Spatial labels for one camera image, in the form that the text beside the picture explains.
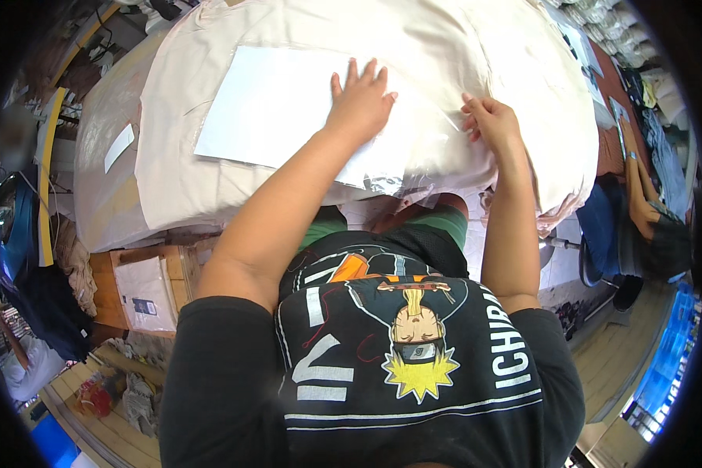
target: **plastic bag on floor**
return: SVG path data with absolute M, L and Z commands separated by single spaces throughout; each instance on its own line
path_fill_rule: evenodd
M 137 372 L 127 374 L 127 390 L 122 394 L 127 422 L 143 434 L 156 437 L 159 418 L 153 411 L 153 390 Z

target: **person's arm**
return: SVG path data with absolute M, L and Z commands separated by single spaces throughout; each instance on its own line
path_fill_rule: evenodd
M 499 170 L 489 212 L 481 282 L 499 299 L 505 312 L 540 308 L 541 263 L 531 169 L 517 117 L 511 107 L 490 97 L 463 95 L 469 113 L 465 129 L 471 140 L 486 138 Z
M 23 347 L 21 346 L 21 342 L 19 342 L 19 339 L 16 338 L 16 336 L 13 334 L 13 331 L 10 330 L 10 327 L 7 323 L 5 323 L 5 320 L 3 320 L 3 316 L 1 314 L 0 328 L 2 329 L 3 333 L 5 333 L 5 335 L 8 337 L 10 347 L 16 354 L 16 358 L 18 359 L 18 361 L 21 363 L 21 367 L 25 370 L 28 370 L 28 356 L 26 354 L 26 350 L 23 349 Z
M 333 73 L 333 107 L 325 127 L 234 216 L 203 268 L 197 297 L 242 297 L 273 311 L 281 276 L 323 196 L 351 155 L 387 124 L 397 95 L 385 95 L 387 70 L 375 78 L 375 66 L 373 59 L 359 78 L 351 59 L 345 89 Z
M 637 161 L 636 155 L 637 143 L 632 134 L 632 127 L 629 123 L 622 119 L 620 121 L 621 131 L 624 134 L 624 146 L 627 151 L 627 159 L 624 161 L 625 175 L 627 176 L 627 196 L 629 198 L 629 218 L 631 218 L 634 225 L 639 230 L 640 234 L 645 239 L 653 238 L 653 227 L 651 223 L 655 223 L 660 219 L 660 213 L 653 208 L 647 200 L 647 193 L 644 189 L 643 180 L 647 179 L 647 183 L 650 184 L 648 188 L 649 191 L 655 193 L 655 188 L 653 188 L 653 183 L 650 181 L 650 177 L 647 176 L 647 171 L 645 171 L 645 176 L 640 174 L 641 166 L 643 164 Z

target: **white number print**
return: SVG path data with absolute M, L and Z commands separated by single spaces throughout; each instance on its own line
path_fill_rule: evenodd
M 305 380 L 331 380 L 334 382 L 353 382 L 353 368 L 333 367 L 329 365 L 311 365 L 330 348 L 340 344 L 335 336 L 323 336 L 307 356 L 296 363 L 291 379 L 296 382 Z M 346 388 L 335 386 L 300 385 L 296 389 L 297 400 L 346 401 Z

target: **folded fabric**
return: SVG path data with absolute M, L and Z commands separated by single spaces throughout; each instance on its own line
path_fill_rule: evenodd
M 519 119 L 537 214 L 561 220 L 590 194 L 598 154 L 592 99 L 537 0 L 248 0 L 234 7 L 206 0 L 164 39 L 140 95 L 135 178 L 150 230 L 223 222 L 273 173 L 193 153 L 238 45 L 375 56 L 453 121 L 464 90 L 499 99 Z M 264 126 L 269 138 L 270 126 L 280 122 L 271 123 L 266 113 L 264 121 L 243 124 Z M 493 155 L 483 144 L 469 145 L 455 128 L 441 136 L 453 145 L 422 157 L 394 151 L 390 157 L 406 158 L 409 173 L 440 187 L 485 190 L 496 182 Z M 336 184 L 324 203 L 374 194 Z

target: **person's left hand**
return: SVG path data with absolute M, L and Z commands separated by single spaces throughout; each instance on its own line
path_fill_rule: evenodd
M 349 139 L 353 145 L 365 144 L 383 129 L 397 98 L 397 93 L 385 94 L 387 68 L 383 67 L 374 77 L 376 65 L 377 60 L 373 58 L 359 78 L 356 59 L 352 58 L 345 89 L 341 89 L 337 73 L 333 73 L 330 79 L 333 107 L 325 128 Z

